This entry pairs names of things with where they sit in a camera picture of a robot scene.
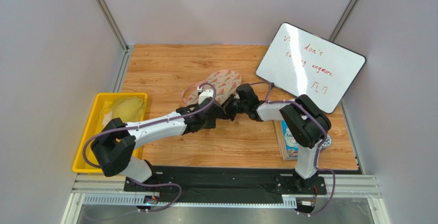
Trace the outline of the floral mesh laundry bag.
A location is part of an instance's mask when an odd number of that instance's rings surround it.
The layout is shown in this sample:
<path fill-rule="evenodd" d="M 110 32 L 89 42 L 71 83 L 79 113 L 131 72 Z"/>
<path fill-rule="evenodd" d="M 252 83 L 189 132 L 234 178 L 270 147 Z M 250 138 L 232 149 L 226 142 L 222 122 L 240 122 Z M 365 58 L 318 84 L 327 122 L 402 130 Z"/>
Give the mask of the floral mesh laundry bag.
<path fill-rule="evenodd" d="M 231 69 L 222 69 L 213 72 L 205 80 L 196 82 L 187 87 L 181 93 L 181 99 L 185 105 L 191 105 L 198 102 L 197 88 L 203 83 L 210 83 L 216 90 L 216 100 L 219 104 L 223 104 L 242 83 L 242 75 Z"/>

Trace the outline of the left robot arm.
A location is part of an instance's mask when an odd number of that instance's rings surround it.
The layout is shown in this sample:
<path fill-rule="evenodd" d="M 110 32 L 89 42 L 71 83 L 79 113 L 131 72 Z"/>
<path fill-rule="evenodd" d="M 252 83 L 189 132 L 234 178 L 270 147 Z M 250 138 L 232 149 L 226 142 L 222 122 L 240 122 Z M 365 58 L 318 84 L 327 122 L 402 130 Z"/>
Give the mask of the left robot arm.
<path fill-rule="evenodd" d="M 143 183 L 153 172 L 146 161 L 133 156 L 134 150 L 163 138 L 215 128 L 217 119 L 225 120 L 227 115 L 218 101 L 207 98 L 155 119 L 127 123 L 113 119 L 87 144 L 104 176 L 122 175 Z"/>

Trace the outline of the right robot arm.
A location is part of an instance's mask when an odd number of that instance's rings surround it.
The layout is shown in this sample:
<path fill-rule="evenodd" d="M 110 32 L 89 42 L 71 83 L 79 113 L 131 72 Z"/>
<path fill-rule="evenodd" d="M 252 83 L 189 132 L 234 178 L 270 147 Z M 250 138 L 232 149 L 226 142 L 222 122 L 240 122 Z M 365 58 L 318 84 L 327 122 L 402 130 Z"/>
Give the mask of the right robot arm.
<path fill-rule="evenodd" d="M 297 188 L 309 188 L 318 177 L 318 160 L 332 125 L 328 117 L 307 95 L 293 100 L 259 100 L 250 84 L 242 84 L 222 104 L 228 119 L 246 114 L 251 120 L 284 121 L 298 143 L 298 159 L 294 168 Z"/>

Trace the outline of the yellow bra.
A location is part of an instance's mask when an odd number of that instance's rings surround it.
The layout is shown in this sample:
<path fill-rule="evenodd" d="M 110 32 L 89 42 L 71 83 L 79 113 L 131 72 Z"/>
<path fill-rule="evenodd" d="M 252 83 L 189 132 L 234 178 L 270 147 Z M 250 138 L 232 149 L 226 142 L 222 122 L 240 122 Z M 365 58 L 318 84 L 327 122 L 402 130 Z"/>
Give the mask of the yellow bra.
<path fill-rule="evenodd" d="M 119 98 L 103 107 L 99 115 L 100 122 L 102 126 L 106 126 L 115 118 L 120 118 L 122 122 L 140 121 L 145 107 L 145 100 L 139 97 Z"/>

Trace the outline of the blue illustrated book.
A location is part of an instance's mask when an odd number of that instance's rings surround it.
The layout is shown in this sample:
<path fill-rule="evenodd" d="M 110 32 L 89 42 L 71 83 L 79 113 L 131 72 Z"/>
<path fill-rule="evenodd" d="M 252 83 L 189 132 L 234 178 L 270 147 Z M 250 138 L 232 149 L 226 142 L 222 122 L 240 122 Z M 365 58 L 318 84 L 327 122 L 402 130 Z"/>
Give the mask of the blue illustrated book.
<path fill-rule="evenodd" d="M 274 121 L 280 156 L 284 161 L 298 159 L 298 143 L 294 139 L 285 121 Z"/>

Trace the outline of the whiteboard with red writing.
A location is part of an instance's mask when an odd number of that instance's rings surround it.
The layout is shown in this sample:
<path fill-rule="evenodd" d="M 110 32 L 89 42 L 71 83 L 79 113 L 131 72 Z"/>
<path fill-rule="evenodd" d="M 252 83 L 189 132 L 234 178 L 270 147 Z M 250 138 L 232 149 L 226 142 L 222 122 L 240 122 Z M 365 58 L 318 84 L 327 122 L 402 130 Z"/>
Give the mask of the whiteboard with red writing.
<path fill-rule="evenodd" d="M 366 63 L 365 56 L 289 23 L 282 23 L 256 75 L 325 113 L 335 111 Z"/>

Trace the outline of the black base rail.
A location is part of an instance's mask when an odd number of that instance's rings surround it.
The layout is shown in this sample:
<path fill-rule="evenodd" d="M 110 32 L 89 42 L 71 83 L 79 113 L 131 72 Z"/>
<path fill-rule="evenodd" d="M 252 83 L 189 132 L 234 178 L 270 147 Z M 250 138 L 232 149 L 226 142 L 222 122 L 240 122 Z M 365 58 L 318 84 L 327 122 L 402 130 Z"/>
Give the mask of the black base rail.
<path fill-rule="evenodd" d="M 124 191 L 156 193 L 159 200 L 178 203 L 281 203 L 283 195 L 329 196 L 323 177 L 313 177 L 307 186 L 293 169 L 251 169 L 226 167 L 155 166 L 156 175 L 147 188 L 126 179 Z"/>

